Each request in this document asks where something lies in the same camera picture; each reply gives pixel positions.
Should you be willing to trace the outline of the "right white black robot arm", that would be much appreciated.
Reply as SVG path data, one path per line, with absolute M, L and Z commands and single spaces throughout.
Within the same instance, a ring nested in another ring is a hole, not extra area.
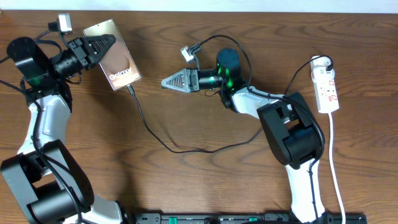
M 161 85 L 184 93 L 217 88 L 227 109 L 259 119 L 273 155 L 287 170 L 293 216 L 301 223 L 321 219 L 325 208 L 318 166 L 325 138 L 301 94 L 273 95 L 249 85 L 241 74 L 238 51 L 231 48 L 218 52 L 216 68 L 184 68 Z

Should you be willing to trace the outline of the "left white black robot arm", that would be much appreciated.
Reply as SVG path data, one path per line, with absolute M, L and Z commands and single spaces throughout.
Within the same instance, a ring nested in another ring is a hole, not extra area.
M 20 37 L 7 47 L 23 74 L 17 90 L 31 118 L 23 145 L 1 163 L 1 174 L 29 223 L 128 221 L 118 202 L 94 194 L 64 144 L 72 112 L 71 77 L 98 64 L 115 41 L 111 34 L 78 37 L 51 58 L 39 39 Z

